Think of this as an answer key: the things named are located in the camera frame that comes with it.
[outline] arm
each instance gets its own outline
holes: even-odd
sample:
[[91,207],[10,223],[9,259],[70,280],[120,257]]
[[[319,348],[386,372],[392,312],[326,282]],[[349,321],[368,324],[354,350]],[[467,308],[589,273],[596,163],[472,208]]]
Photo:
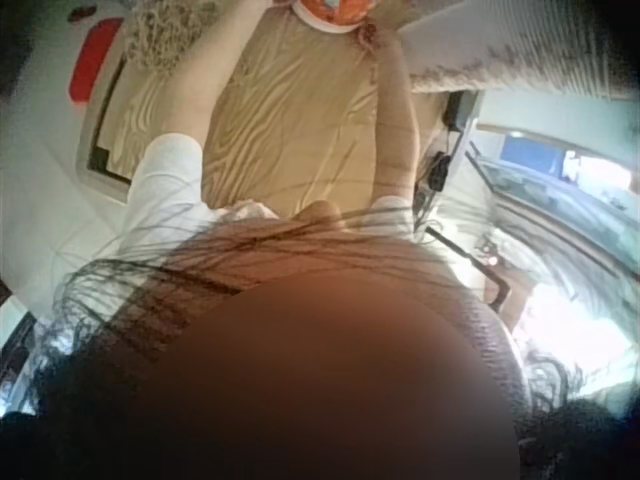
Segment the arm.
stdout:
[[402,45],[392,32],[378,33],[376,168],[371,203],[402,197],[413,203],[420,136]]
[[159,134],[182,133],[204,146],[211,114],[272,0],[237,0],[187,52],[164,87]]

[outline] red object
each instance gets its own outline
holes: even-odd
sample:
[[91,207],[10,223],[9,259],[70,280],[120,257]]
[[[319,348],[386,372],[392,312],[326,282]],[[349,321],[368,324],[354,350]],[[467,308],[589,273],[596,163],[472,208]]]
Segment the red object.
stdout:
[[91,98],[91,91],[98,78],[100,67],[122,25],[122,20],[122,18],[106,18],[89,30],[69,85],[69,95],[74,102],[88,102]]

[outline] orange object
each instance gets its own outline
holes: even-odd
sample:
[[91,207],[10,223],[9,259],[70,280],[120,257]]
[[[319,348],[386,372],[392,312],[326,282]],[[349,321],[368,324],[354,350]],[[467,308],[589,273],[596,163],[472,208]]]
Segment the orange object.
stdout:
[[294,11],[312,27],[343,33],[358,27],[379,0],[298,0]]

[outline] person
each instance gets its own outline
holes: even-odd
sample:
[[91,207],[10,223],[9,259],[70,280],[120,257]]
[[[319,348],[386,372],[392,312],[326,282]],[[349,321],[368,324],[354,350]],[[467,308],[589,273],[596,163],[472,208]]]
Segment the person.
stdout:
[[202,201],[211,114],[273,6],[237,0],[167,82],[118,255],[70,277],[36,414],[1,425],[6,478],[517,476],[513,390],[495,382],[515,360],[472,348],[495,350],[500,320],[413,241],[419,142],[392,32],[375,40],[368,211]]

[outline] white shirt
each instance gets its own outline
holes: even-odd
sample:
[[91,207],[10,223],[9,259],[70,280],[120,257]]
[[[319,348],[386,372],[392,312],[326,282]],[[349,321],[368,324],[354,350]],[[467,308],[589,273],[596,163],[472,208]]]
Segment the white shirt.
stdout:
[[[210,209],[202,201],[202,157],[200,144],[179,133],[162,135],[149,144],[129,190],[121,254],[139,247],[175,248],[219,223],[278,218],[251,200]],[[400,197],[379,199],[363,215],[360,232],[412,241],[411,205]]]

